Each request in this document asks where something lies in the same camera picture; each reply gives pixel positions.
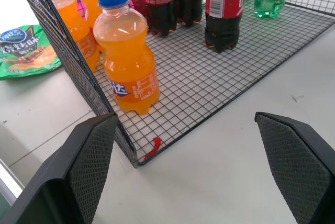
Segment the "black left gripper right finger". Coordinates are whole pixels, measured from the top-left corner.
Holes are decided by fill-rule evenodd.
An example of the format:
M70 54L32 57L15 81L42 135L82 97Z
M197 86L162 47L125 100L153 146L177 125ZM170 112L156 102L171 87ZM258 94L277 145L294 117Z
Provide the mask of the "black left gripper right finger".
M335 224L335 150L306 123L265 112L254 120L297 224Z

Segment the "green potato chip bag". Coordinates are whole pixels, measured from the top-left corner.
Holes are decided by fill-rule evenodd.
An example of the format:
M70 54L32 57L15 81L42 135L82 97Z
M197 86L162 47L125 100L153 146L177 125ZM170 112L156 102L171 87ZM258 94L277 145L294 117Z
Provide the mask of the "green potato chip bag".
M0 80L44 74L62 65L40 25L0 33Z

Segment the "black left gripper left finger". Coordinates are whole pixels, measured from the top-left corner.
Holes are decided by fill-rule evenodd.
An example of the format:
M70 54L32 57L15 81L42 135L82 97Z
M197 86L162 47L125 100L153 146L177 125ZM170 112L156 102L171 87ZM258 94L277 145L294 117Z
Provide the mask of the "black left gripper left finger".
M0 224L92 224L105 186L118 117L78 124L40 166Z

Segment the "red zip tie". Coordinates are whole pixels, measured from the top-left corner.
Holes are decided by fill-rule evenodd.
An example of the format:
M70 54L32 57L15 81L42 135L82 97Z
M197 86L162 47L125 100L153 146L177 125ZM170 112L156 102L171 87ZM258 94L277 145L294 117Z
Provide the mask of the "red zip tie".
M161 138L160 137L153 138L153 142L154 142L154 147L149 153L147 153L144 156L144 161L147 161L148 159L152 158L160 149L160 146L162 144Z

